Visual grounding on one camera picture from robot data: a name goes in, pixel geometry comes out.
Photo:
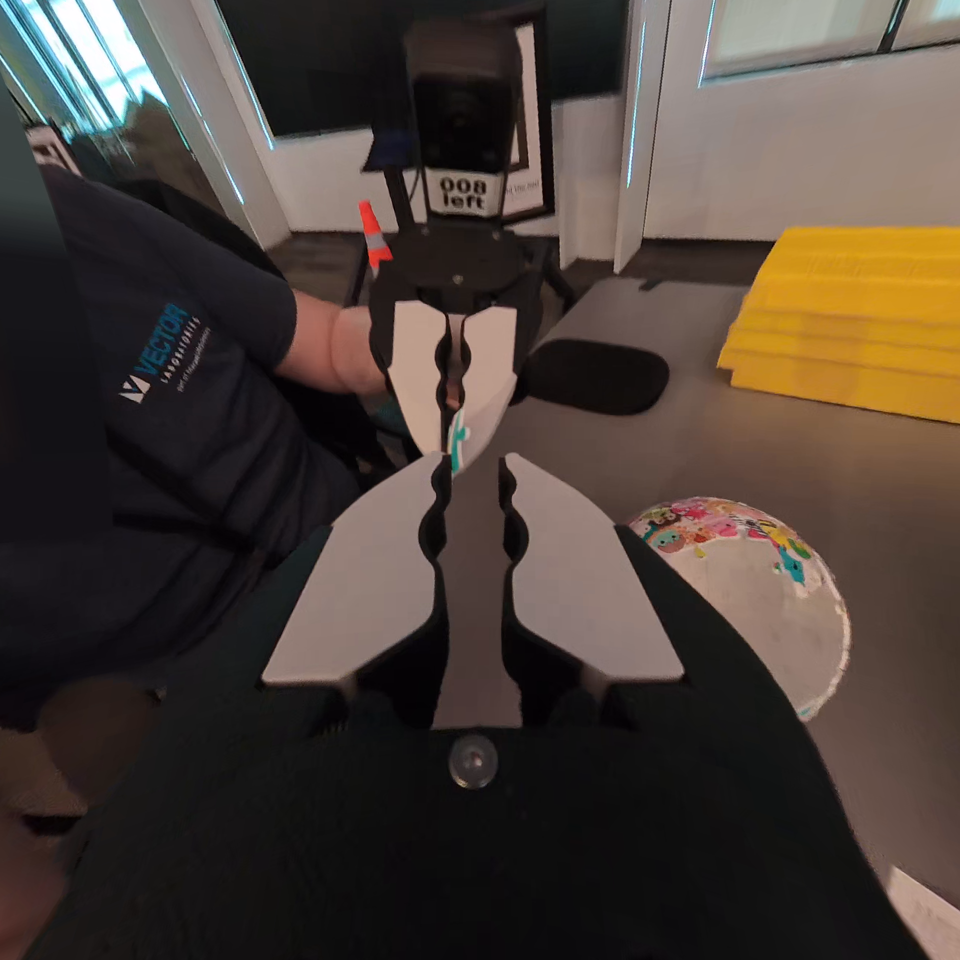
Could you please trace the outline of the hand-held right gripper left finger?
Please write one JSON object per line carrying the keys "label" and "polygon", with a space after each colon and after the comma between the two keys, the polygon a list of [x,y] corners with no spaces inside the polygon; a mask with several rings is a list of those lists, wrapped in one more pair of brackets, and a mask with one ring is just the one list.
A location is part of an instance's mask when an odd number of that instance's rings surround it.
{"label": "hand-held right gripper left finger", "polygon": [[427,454],[372,488],[332,525],[261,674],[272,688],[342,688],[415,645],[444,661],[449,612],[448,455]]}

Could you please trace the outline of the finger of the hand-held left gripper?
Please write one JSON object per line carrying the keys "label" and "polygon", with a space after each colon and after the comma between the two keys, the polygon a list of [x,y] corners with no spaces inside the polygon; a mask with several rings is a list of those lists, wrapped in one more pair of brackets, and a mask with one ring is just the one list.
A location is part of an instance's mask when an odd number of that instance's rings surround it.
{"label": "finger of the hand-held left gripper", "polygon": [[446,355],[450,322],[419,300],[393,308],[390,384],[411,439],[422,454],[444,453]]}
{"label": "finger of the hand-held left gripper", "polygon": [[463,361],[459,409],[471,430],[469,452],[486,449],[513,398],[517,325],[513,306],[489,306],[463,320],[461,346],[469,356]]}

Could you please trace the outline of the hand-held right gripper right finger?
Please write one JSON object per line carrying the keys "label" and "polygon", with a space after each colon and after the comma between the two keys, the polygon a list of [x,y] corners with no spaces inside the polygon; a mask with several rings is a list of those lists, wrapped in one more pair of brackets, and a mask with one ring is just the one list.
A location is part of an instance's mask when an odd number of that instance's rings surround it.
{"label": "hand-held right gripper right finger", "polygon": [[510,575],[520,627],[577,662],[587,689],[683,678],[612,519],[518,453],[503,466],[510,518],[526,533]]}

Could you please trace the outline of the colourful puzzle ball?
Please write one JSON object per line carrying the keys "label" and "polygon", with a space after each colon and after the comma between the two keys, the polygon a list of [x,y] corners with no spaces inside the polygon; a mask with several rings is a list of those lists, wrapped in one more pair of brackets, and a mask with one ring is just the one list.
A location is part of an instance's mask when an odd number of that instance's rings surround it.
{"label": "colourful puzzle ball", "polygon": [[852,625],[834,575],[794,528],[710,496],[657,503],[629,525],[749,643],[801,721],[822,711],[849,666]]}

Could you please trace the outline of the person's left forearm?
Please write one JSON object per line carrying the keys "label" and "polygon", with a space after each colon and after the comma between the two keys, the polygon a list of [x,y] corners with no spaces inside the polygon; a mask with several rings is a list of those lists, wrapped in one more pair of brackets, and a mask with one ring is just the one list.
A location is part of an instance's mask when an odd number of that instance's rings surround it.
{"label": "person's left forearm", "polygon": [[274,369],[283,379],[337,395],[372,398],[387,391],[372,352],[367,306],[342,307],[294,289],[291,344]]}

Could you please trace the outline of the orange traffic cone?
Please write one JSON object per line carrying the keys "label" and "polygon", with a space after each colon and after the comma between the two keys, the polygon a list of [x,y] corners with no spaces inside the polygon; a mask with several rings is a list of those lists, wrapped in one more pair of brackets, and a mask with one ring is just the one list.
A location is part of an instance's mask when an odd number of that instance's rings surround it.
{"label": "orange traffic cone", "polygon": [[393,254],[371,202],[368,199],[361,200],[358,203],[358,210],[366,243],[368,267],[375,279],[378,277],[383,264],[393,260]]}

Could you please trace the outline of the black oval pad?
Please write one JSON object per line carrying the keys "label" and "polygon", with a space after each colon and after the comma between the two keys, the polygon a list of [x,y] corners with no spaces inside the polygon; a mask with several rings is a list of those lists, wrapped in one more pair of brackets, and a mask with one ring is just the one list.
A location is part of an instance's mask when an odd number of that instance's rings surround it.
{"label": "black oval pad", "polygon": [[611,417],[644,414],[661,399],[670,367],[623,344],[560,338],[539,345],[520,372],[511,405],[527,399]]}

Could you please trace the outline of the black framed tag sign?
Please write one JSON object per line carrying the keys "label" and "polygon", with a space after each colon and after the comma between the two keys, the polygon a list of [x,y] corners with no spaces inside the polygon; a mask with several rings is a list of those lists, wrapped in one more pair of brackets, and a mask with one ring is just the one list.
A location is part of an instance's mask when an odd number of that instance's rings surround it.
{"label": "black framed tag sign", "polygon": [[556,171],[546,6],[522,8],[508,22],[516,34],[522,64],[503,207],[504,222],[515,226],[555,215]]}

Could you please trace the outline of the person's dark shirt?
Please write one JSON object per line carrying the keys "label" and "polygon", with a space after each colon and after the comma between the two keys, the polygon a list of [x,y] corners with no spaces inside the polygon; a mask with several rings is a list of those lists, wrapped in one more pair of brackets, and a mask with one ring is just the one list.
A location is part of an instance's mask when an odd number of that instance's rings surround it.
{"label": "person's dark shirt", "polygon": [[358,494],[275,373],[296,302],[272,270],[144,198],[41,165],[91,327],[113,525],[2,546],[2,727],[83,680],[161,686]]}

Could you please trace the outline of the yellow plastic bin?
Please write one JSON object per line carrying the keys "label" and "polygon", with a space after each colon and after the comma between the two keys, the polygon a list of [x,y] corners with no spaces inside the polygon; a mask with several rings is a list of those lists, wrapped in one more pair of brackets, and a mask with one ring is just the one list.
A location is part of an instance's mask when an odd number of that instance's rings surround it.
{"label": "yellow plastic bin", "polygon": [[958,425],[958,226],[788,228],[716,366],[738,389]]}

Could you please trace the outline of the large gridded window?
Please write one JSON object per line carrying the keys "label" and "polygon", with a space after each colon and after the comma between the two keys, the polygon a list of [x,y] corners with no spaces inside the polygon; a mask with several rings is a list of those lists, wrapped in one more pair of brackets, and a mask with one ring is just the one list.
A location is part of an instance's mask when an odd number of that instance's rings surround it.
{"label": "large gridded window", "polygon": [[862,59],[958,39],[957,1],[711,2],[701,78]]}

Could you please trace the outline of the black wall panel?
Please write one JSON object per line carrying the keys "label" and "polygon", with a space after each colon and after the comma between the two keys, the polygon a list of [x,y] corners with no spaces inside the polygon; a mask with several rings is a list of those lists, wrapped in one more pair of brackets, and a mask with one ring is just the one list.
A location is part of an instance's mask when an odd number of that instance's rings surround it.
{"label": "black wall panel", "polygon": [[[222,20],[276,138],[402,127],[403,36],[432,18],[529,6],[507,1],[221,1]],[[621,88],[629,3],[546,1],[553,102]]]}

